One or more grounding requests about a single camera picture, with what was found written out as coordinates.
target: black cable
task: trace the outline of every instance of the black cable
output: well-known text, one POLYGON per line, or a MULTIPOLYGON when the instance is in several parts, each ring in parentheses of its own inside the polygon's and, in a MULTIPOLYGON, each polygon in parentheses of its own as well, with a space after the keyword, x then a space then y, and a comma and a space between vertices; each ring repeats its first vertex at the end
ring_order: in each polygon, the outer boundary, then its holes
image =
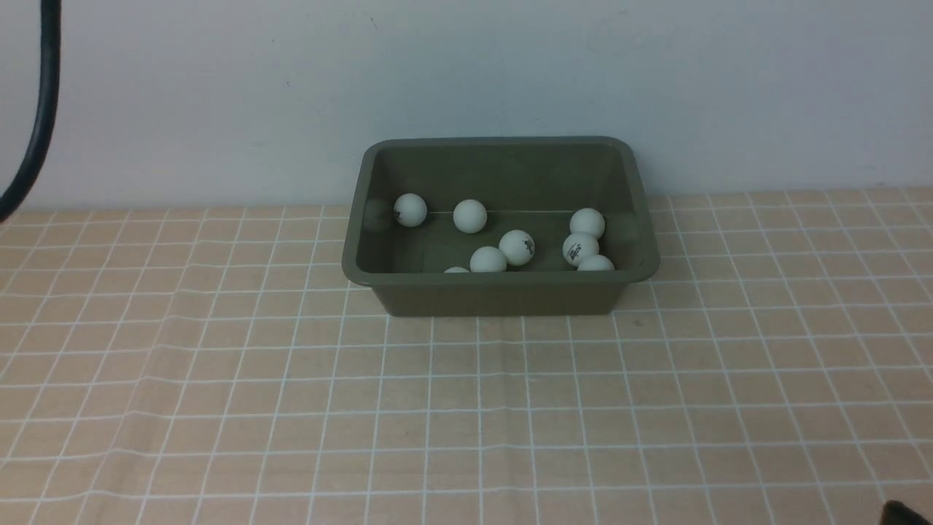
POLYGON ((20 170, 0 196, 0 222, 6 221, 26 199, 39 177, 49 153, 55 111, 58 109, 59 75, 62 62, 62 0, 42 0, 39 58, 39 101, 35 108, 33 135, 26 147, 20 170))

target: white grid line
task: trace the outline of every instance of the white grid line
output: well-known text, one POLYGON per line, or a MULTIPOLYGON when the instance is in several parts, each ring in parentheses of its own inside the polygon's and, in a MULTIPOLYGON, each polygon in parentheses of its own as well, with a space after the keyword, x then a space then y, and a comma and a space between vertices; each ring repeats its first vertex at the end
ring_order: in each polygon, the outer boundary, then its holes
MULTIPOLYGON (((283 210, 282 210, 282 215, 279 217, 278 228, 277 228, 276 231, 275 231, 275 232, 276 232, 276 233, 275 233, 275 238, 276 238, 276 240, 278 240, 279 233, 282 232, 282 229, 283 229, 283 219, 284 219, 284 218, 285 218, 285 210, 283 209, 283 210)), ((230 251, 230 256, 233 257, 233 250, 230 251)), ((269 261, 270 261, 270 263, 272 262, 272 253, 269 254, 269 261)), ((263 289, 263 290, 265 290, 265 288, 266 288, 266 282, 267 282, 268 278, 269 278, 269 270, 267 269, 266 272, 265 272, 265 275, 263 275, 263 277, 262 277, 262 289, 263 289)), ((258 297, 257 300, 256 300, 256 304, 253 306, 253 308, 254 308, 254 310, 253 310, 253 316, 256 315, 256 312, 257 312, 258 309, 259 309, 259 304, 260 304, 260 302, 262 301, 262 293, 263 293, 263 292, 260 292, 260 293, 259 293, 259 297, 258 297)), ((255 325, 256 325, 255 319, 251 320, 250 323, 249 323, 249 328, 246 330, 246 336, 245 336, 245 340, 246 340, 246 341, 249 340, 250 335, 253 333, 253 327, 254 327, 255 325)), ((207 330, 207 323, 204 323, 204 330, 205 330, 205 332, 206 332, 206 330, 207 330)), ((245 351, 240 353, 240 360, 237 362, 237 365, 236 365, 236 370, 237 370, 237 371, 236 371, 236 376, 239 376, 239 375, 240 375, 240 371, 243 369, 243 361, 244 361, 245 356, 246 356, 246 352, 245 352, 245 351)), ((193 367, 193 365, 194 365, 194 360, 193 360, 193 359, 191 360, 191 364, 192 364, 192 367, 193 367)), ((230 405, 233 403, 233 394, 236 392, 236 388, 235 388, 235 387, 236 387, 235 385, 230 385, 230 391, 227 393, 227 402, 224 404, 223 419, 221 420, 220 428, 217 430, 217 436, 216 436, 216 438, 215 438, 215 440, 214 440, 214 447, 213 447, 213 449, 212 449, 212 451, 211 451, 210 458, 209 458, 208 461, 207 461, 207 468, 204 469, 204 480, 202 481, 202 484, 201 484, 201 493, 200 493, 200 495, 199 495, 199 497, 198 497, 198 503, 197 503, 197 505, 194 507, 194 513, 193 513, 193 515, 192 515, 192 517, 191 517, 191 525, 195 525, 195 524, 197 523, 198 514, 201 512, 201 506, 202 506, 203 501, 204 501, 204 492, 205 492, 205 490, 207 489, 207 480, 208 480, 209 475, 210 475, 210 472, 211 472, 211 466, 214 465, 214 459, 215 459, 216 456, 217 456, 217 447, 220 445, 220 438, 223 436, 224 431, 227 430, 227 428, 226 428, 226 427, 227 427, 227 419, 226 419, 226 416, 227 416, 228 413, 230 412, 230 405)), ((165 447, 168 446, 168 442, 169 442, 169 434, 166 433, 166 434, 165 434, 165 441, 162 443, 162 451, 161 451, 161 452, 163 452, 163 453, 165 452, 165 447)), ((161 458, 157 459, 157 460, 156 460, 156 466, 153 467, 153 469, 152 469, 152 475, 149 477, 149 484, 148 484, 148 487, 146 488, 146 494, 149 494, 149 493, 151 493, 151 491, 152 491, 152 483, 153 483, 153 482, 155 481, 155 479, 156 479, 156 473, 157 473, 158 470, 159 470, 159 463, 160 463, 160 461, 161 461, 161 458)), ((259 492, 259 484, 260 484, 261 482, 262 482, 262 479, 261 479, 261 478, 259 478, 259 479, 256 480, 256 492, 259 492)), ((143 507, 144 507, 144 508, 140 509, 140 511, 139 511, 139 516, 138 516, 138 518, 137 518, 137 520, 136 520, 136 525, 139 525, 139 523, 140 523, 140 522, 142 521, 142 519, 143 519, 143 511, 145 510, 145 506, 146 506, 146 504, 143 503, 143 507)))
MULTIPOLYGON (((716 222, 716 225, 718 226, 718 225, 719 225, 719 217, 717 217, 717 215, 716 215, 715 213, 713 214, 713 220, 716 222)), ((727 254, 728 254, 728 253, 729 253, 729 246, 726 244, 726 239, 725 239, 724 236, 722 237, 722 242, 723 242, 723 245, 726 246, 726 251, 727 251, 727 254)), ((734 263, 732 264, 732 269, 733 269, 733 271, 735 271, 735 274, 738 276, 739 271, 738 271, 738 268, 735 267, 735 264, 734 264, 734 263)), ((690 267, 690 272, 691 272, 691 274, 692 274, 692 275, 694 276, 694 278, 695 278, 695 277, 696 277, 696 274, 693 273, 693 268, 692 268, 692 266, 690 267)), ((700 287, 699 287, 699 286, 694 286, 694 288, 695 288, 695 290, 696 290, 696 292, 697 292, 697 296, 700 298, 701 304, 703 305, 703 309, 704 309, 703 314, 704 314, 704 316, 706 317, 706 328, 707 328, 707 330, 709 330, 710 335, 714 335, 714 331, 713 331, 713 321, 709 318, 709 310, 707 309, 707 306, 706 306, 706 304, 705 304, 705 299, 703 298, 703 294, 701 293, 700 287)), ((751 305, 752 303, 751 303, 751 301, 749 300, 748 292, 745 290, 745 283, 744 283, 743 280, 741 280, 741 279, 739 280, 739 288, 742 290, 742 295, 743 295, 743 297, 745 298, 745 302, 746 302, 747 304, 751 305)), ((757 319, 754 315, 752 315, 752 320, 755 322, 755 329, 756 329, 756 331, 758 331, 759 336, 760 336, 760 335, 761 335, 761 328, 759 327, 758 319, 757 319)), ((719 347, 719 342, 718 342, 716 339, 714 339, 714 348, 716 349, 716 357, 717 357, 717 359, 718 359, 718 361, 719 361, 719 365, 722 366, 723 369, 725 369, 725 368, 726 368, 726 362, 725 362, 725 360, 722 358, 722 349, 719 347)), ((678 384, 679 384, 679 382, 680 382, 680 377, 681 377, 682 374, 685 374, 685 372, 680 372, 680 371, 678 371, 678 373, 677 373, 677 376, 676 376, 676 377, 677 377, 677 382, 678 382, 678 384)), ((743 437, 743 438, 745 439, 745 441, 747 442, 747 448, 746 448, 746 449, 748 450, 748 456, 749 456, 749 458, 750 458, 751 461, 752 461, 752 466, 753 466, 754 469, 755 469, 755 478, 758 480, 759 484, 762 484, 762 485, 763 485, 763 484, 764 484, 764 476, 761 474, 761 468, 760 468, 760 466, 759 466, 758 458, 755 457, 755 452, 754 452, 754 450, 752 449, 752 446, 751 446, 751 438, 750 438, 750 436, 749 436, 749 434, 748 434, 748 427, 747 427, 747 425, 745 424, 745 419, 742 418, 742 412, 739 410, 739 407, 738 407, 738 398, 735 396, 735 389, 732 387, 732 382, 729 380, 729 375, 728 375, 728 374, 726 374, 726 381, 725 381, 725 383, 726 383, 726 388, 729 390, 729 397, 730 397, 730 399, 732 399, 732 404, 735 405, 735 408, 734 408, 734 412, 733 412, 733 413, 735 414, 736 419, 739 421, 739 427, 742 429, 742 437, 743 437)), ((762 490, 762 491, 761 491, 761 496, 762 496, 762 498, 764 499, 764 504, 765 504, 766 510, 768 511, 768 518, 769 518, 769 520, 771 521, 772 525, 776 525, 776 524, 777 524, 777 518, 774 516, 774 510, 773 510, 773 507, 772 507, 772 504, 771 504, 771 498, 768 496, 768 491, 767 491, 767 490, 762 490)))
MULTIPOLYGON (((347 288, 344 290, 344 294, 343 294, 343 313, 344 314, 347 313, 347 305, 349 303, 350 303, 350 284, 349 284, 349 281, 347 281, 347 288)), ((337 340, 339 342, 343 340, 343 321, 344 319, 341 319, 341 327, 340 327, 340 330, 337 336, 337 340)), ((331 376, 335 376, 337 374, 337 363, 340 362, 340 358, 341 358, 341 348, 337 347, 337 351, 334 352, 333 368, 330 371, 331 376)), ((330 385, 327 388, 327 408, 325 408, 325 412, 324 412, 324 422, 321 424, 321 440, 317 445, 317 457, 314 458, 314 477, 311 482, 311 487, 312 487, 313 492, 311 494, 311 498, 309 498, 309 501, 308 501, 308 523, 312 523, 313 512, 314 512, 314 501, 317 499, 317 495, 319 494, 319 492, 317 492, 316 489, 317 489, 317 480, 321 474, 321 457, 323 456, 321 451, 324 450, 324 440, 327 439, 327 422, 331 416, 330 404, 334 400, 334 384, 335 383, 336 381, 330 381, 330 385)))
MULTIPOLYGON (((619 322, 616 319, 616 316, 612 317, 612 330, 616 334, 616 351, 619 353, 619 361, 622 363, 622 366, 625 367, 625 357, 624 352, 622 351, 622 338, 619 333, 619 322)), ((629 417, 632 418, 632 425, 634 428, 635 434, 635 447, 638 450, 638 459, 642 464, 642 475, 645 477, 645 483, 648 486, 648 506, 651 510, 651 521, 654 525, 659 525, 658 521, 658 511, 654 506, 654 489, 651 487, 651 476, 648 475, 648 460, 645 457, 645 448, 643 447, 641 441, 641 430, 638 428, 638 418, 635 416, 635 407, 632 403, 632 386, 629 385, 628 378, 625 379, 625 395, 629 398, 629 417)))
MULTIPOLYGON (((323 208, 323 207, 321 208, 321 213, 322 213, 322 214, 324 213, 324 208, 323 208)), ((317 239, 318 235, 320 235, 320 233, 321 233, 321 222, 322 222, 321 220, 319 220, 319 221, 317 222, 317 230, 314 232, 314 239, 317 239)), ((279 227, 280 231, 281 231, 282 227, 284 226, 284 224, 285 224, 284 222, 283 222, 282 224, 280 224, 280 227, 279 227)), ((311 258, 312 258, 312 260, 313 260, 313 258, 314 258, 314 253, 316 252, 316 250, 317 250, 317 243, 314 243, 313 246, 312 246, 312 249, 311 249, 311 258)), ((310 265, 308 265, 308 270, 305 272, 305 276, 304 276, 304 286, 305 286, 305 288, 308 287, 308 281, 311 279, 311 268, 312 268, 312 267, 311 267, 310 265)), ((260 299, 260 297, 257 297, 257 299, 256 299, 256 308, 257 308, 257 309, 258 309, 258 307, 259 307, 259 299, 260 299)), ((299 310, 298 310, 298 318, 299 318, 299 319, 301 318, 301 310, 304 308, 304 303, 305 303, 304 300, 302 300, 302 301, 299 303, 299 310)), ((291 348, 288 349, 288 355, 287 355, 287 357, 285 358, 285 368, 282 370, 282 377, 281 377, 281 379, 279 379, 279 381, 280 381, 282 384, 281 384, 281 386, 279 387, 278 398, 275 400, 275 411, 272 413, 272 423, 271 423, 270 426, 269 426, 269 435, 268 435, 267 438, 266 438, 266 450, 265 450, 265 453, 264 453, 264 455, 263 455, 263 457, 262 457, 262 464, 259 466, 259 480, 257 480, 257 484, 256 484, 256 495, 253 497, 253 504, 252 504, 252 508, 250 509, 250 516, 249 516, 249 522, 250 522, 250 523, 252 523, 252 522, 256 519, 256 509, 259 507, 259 494, 262 493, 262 480, 263 480, 263 476, 264 476, 265 473, 266 473, 266 461, 267 461, 267 459, 268 459, 268 458, 270 457, 270 455, 271 455, 270 452, 271 452, 271 448, 272 448, 272 439, 273 439, 273 437, 275 436, 275 425, 276 425, 276 423, 278 422, 278 419, 279 419, 279 414, 280 414, 281 407, 282 407, 282 398, 285 396, 285 385, 288 384, 288 381, 287 381, 287 378, 288 378, 288 368, 289 368, 289 366, 291 366, 291 358, 292 358, 292 354, 294 353, 295 342, 298 340, 299 326, 300 326, 300 323, 296 321, 296 322, 295 322, 295 328, 292 330, 291 348)), ((247 351, 248 351, 248 350, 244 349, 244 352, 243 352, 243 355, 244 355, 244 356, 246 355, 246 352, 247 352, 247 351)), ((235 385, 231 385, 231 386, 230 386, 230 392, 233 392, 234 387, 235 387, 235 385)), ((220 432, 221 432, 222 430, 223 430, 222 428, 218 428, 218 429, 217 429, 217 437, 220 436, 220 432)))
POLYGON ((567 336, 570 338, 570 359, 573 365, 574 388, 577 391, 577 411, 580 424, 580 435, 583 439, 583 457, 586 459, 586 473, 590 483, 590 505, 592 505, 593 525, 599 525, 599 508, 596 505, 596 492, 592 489, 596 485, 596 481, 592 476, 590 441, 587 439, 586 420, 583 418, 583 396, 580 392, 580 380, 577 369, 577 347, 574 345, 573 327, 571 326, 569 316, 564 318, 564 323, 567 327, 567 336))

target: beige cutting mat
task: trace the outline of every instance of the beige cutting mat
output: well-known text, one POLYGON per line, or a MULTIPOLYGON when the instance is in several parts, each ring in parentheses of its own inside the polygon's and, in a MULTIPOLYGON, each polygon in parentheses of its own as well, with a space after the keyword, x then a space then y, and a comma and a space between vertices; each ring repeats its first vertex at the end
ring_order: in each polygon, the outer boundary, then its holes
POLYGON ((933 188, 655 198, 612 316, 389 319, 345 206, 0 227, 4 525, 933 516, 933 188))

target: white wall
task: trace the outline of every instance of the white wall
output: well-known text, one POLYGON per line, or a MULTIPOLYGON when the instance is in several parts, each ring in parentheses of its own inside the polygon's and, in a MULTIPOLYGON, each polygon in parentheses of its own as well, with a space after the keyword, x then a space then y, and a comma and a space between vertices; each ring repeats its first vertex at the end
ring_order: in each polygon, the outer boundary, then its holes
MULTIPOLYGON (((929 0, 64 0, 30 206, 347 202, 392 137, 604 134, 652 192, 933 181, 929 0)), ((0 182, 37 0, 0 2, 0 182)))

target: white ping pong ball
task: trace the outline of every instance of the white ping pong ball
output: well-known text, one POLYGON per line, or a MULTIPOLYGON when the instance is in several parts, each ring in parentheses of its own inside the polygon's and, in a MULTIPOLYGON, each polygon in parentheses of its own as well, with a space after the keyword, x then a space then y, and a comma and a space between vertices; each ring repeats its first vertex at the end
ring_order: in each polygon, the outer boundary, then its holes
POLYGON ((580 261, 580 266, 577 266, 578 272, 608 272, 615 269, 616 266, 607 256, 599 254, 587 257, 580 261))
POLYGON ((577 210, 577 213, 570 218, 571 234, 590 234, 598 239, 605 231, 606 218, 591 207, 577 210))
POLYGON ((506 256, 499 248, 484 246, 473 252, 469 258, 469 271, 489 273, 506 271, 506 256))
POLYGON ((486 206, 466 199, 453 209, 453 225, 464 234, 474 234, 486 225, 486 206))
POLYGON ((414 228, 425 221, 427 217, 427 205, 425 199, 414 193, 405 193, 396 199, 396 205, 393 208, 396 220, 402 226, 414 228))
POLYGON ((535 239, 522 230, 512 230, 499 240, 499 250, 512 266, 522 266, 535 256, 535 239))
POLYGON ((580 261, 598 254, 599 241, 590 234, 570 234, 564 241, 564 259, 575 268, 580 261))

